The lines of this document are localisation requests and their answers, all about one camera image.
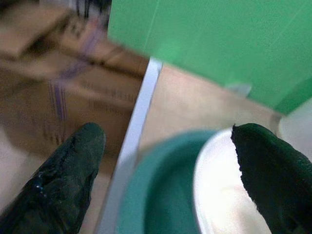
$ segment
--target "beige surface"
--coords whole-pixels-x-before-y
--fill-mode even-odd
[[[69,12],[66,8],[43,7],[27,1],[8,8],[0,15],[0,55],[18,58]]]
[[[54,146],[41,148],[41,154],[28,151],[31,146],[24,144],[25,138],[21,132],[8,130],[0,125],[0,212],[12,201],[29,180],[36,169],[54,151]],[[117,158],[105,157],[102,160],[91,194],[91,204],[86,213],[80,234],[93,234],[105,194],[116,164]]]
[[[140,150],[191,129],[247,122],[276,131],[281,115],[216,84],[164,65],[143,129]]]

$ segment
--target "green panel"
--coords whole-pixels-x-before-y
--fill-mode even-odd
[[[109,36],[288,113],[312,97],[311,15],[309,0],[113,0]]]

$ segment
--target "cardboard box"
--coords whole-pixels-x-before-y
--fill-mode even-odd
[[[96,21],[85,22],[72,17],[52,32],[47,40],[58,44],[65,53],[140,78],[143,78],[147,68],[147,58],[110,42],[106,31]]]
[[[96,122],[107,135],[106,154],[118,154],[139,79],[90,66],[53,49],[19,61],[0,60],[2,72],[17,84],[29,82],[19,89],[12,86],[10,95],[2,96],[0,121],[6,126],[39,136],[39,144],[45,140],[59,145],[79,126]]]
[[[0,16],[0,56],[19,58],[38,38],[70,15],[70,10],[28,1],[14,4]]]

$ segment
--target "teal bowl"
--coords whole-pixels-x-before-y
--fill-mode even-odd
[[[196,234],[193,174],[197,155],[216,131],[193,131],[158,144],[130,180],[117,234]]]

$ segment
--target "white edge strip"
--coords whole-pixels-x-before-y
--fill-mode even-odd
[[[95,233],[113,234],[123,194],[135,169],[137,151],[162,63],[151,58],[122,144]]]

